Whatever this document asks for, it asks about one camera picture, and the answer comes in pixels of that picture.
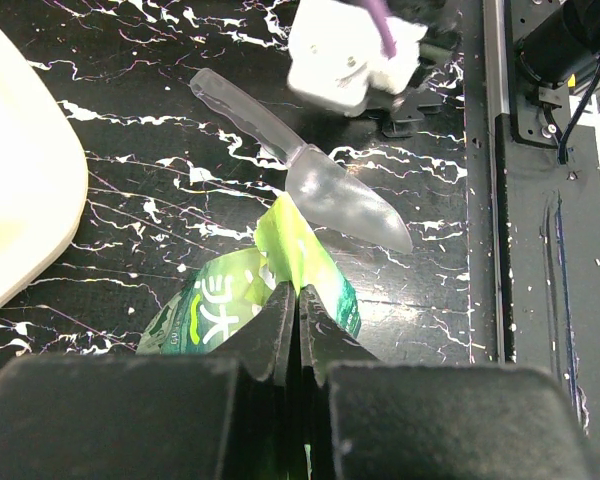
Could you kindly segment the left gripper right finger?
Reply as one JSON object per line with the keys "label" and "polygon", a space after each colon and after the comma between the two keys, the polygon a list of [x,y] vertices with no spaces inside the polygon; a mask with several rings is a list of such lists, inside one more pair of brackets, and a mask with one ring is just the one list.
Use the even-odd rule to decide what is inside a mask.
{"label": "left gripper right finger", "polygon": [[384,363],[299,297],[316,479],[591,479],[595,460],[559,386],[511,366]]}

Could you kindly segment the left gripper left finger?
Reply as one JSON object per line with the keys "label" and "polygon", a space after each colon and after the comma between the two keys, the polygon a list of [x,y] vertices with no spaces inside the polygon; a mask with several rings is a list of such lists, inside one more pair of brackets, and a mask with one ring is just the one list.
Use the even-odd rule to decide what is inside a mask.
{"label": "left gripper left finger", "polygon": [[27,355],[0,371],[0,479],[285,479],[296,310],[280,284],[207,354]]}

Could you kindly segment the green litter bag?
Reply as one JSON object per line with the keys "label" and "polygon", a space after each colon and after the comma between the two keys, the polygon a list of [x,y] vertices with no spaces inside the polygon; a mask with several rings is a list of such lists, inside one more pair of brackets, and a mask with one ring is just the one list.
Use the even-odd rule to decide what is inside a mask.
{"label": "green litter bag", "polygon": [[361,328],[356,292],[287,193],[257,221],[254,245],[216,257],[192,274],[150,321],[138,354],[206,354],[263,310],[276,287],[312,285],[329,316],[352,337]]}

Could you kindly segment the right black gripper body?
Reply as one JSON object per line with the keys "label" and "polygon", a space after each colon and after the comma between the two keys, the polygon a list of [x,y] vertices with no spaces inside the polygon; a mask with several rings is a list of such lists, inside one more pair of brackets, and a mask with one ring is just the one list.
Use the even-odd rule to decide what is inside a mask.
{"label": "right black gripper body", "polygon": [[374,108],[383,111],[380,130],[387,138],[408,138],[427,115],[439,113],[442,97],[426,81],[442,67],[455,49],[455,32],[429,29],[419,42],[416,69],[399,94],[374,93]]}

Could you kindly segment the clear plastic scoop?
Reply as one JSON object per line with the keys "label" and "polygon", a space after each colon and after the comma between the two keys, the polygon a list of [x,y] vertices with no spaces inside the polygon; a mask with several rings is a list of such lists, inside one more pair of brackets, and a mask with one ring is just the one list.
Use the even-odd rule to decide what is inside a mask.
{"label": "clear plastic scoop", "polygon": [[285,191],[307,221],[396,252],[412,252],[410,233],[394,207],[256,99],[209,68],[198,71],[189,86],[209,109],[284,165]]}

